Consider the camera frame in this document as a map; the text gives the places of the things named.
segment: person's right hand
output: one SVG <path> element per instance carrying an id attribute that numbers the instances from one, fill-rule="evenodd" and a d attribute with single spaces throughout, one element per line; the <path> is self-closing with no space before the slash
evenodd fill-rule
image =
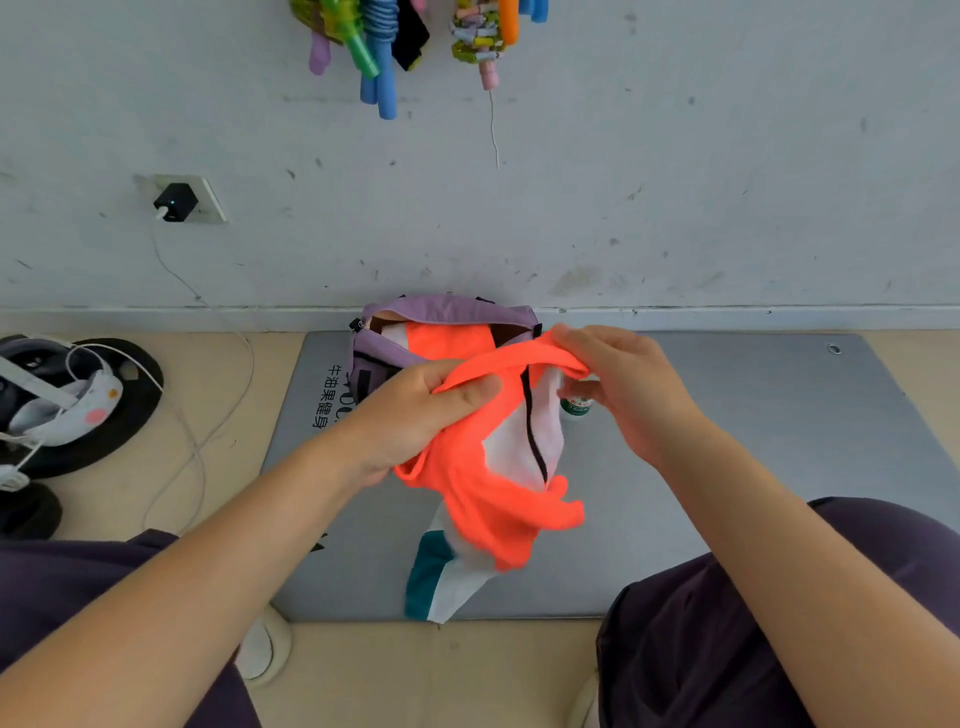
<path id="1" fill-rule="evenodd" d="M 561 397 L 596 400 L 611 411 L 627 445 L 655 468 L 695 437 L 706 417 L 687 393 L 660 345 L 625 328 L 557 324 L 554 341 L 599 381 L 565 380 Z"/>

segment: pink dot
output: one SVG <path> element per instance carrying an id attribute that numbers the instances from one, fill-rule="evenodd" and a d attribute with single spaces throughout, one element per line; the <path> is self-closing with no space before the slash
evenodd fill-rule
<path id="1" fill-rule="evenodd" d="M 86 413 L 86 417 L 84 417 L 84 422 L 86 422 L 88 425 L 99 425 L 106 418 L 107 418 L 106 409 L 99 409 L 99 408 L 91 409 L 89 412 Z"/>

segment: power adapter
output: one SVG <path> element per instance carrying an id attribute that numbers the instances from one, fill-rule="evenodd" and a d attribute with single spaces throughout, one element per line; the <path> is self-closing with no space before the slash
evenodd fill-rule
<path id="1" fill-rule="evenodd" d="M 163 219 L 168 223 L 182 223 L 197 206 L 197 195 L 186 182 L 168 184 L 154 200 L 157 210 L 165 210 Z"/>

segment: forearm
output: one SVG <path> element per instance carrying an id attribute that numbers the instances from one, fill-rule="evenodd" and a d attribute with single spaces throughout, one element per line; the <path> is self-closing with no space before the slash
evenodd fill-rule
<path id="1" fill-rule="evenodd" d="M 960 715 L 960 641 L 727 433 L 698 422 L 661 472 L 820 728 Z"/>
<path id="2" fill-rule="evenodd" d="M 300 448 L 10 667 L 0 726 L 180 728 L 354 492 L 336 437 Z"/>

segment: tile floor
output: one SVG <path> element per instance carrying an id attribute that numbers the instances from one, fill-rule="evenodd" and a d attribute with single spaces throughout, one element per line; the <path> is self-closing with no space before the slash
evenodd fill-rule
<path id="1" fill-rule="evenodd" d="M 128 335 L 159 361 L 172 399 L 206 433 L 247 376 L 232 334 Z M 301 334 L 250 336 L 251 390 L 204 449 L 207 516 L 256 477 L 300 350 Z M 960 331 L 867 335 L 960 466 Z M 169 404 L 126 446 L 50 483 L 63 501 L 58 538 L 127 539 L 152 496 L 188 457 Z M 147 519 L 177 530 L 199 497 L 191 465 Z M 595 620 L 297 624 L 285 670 L 253 699 L 265 728 L 558 728 L 592 670 Z"/>

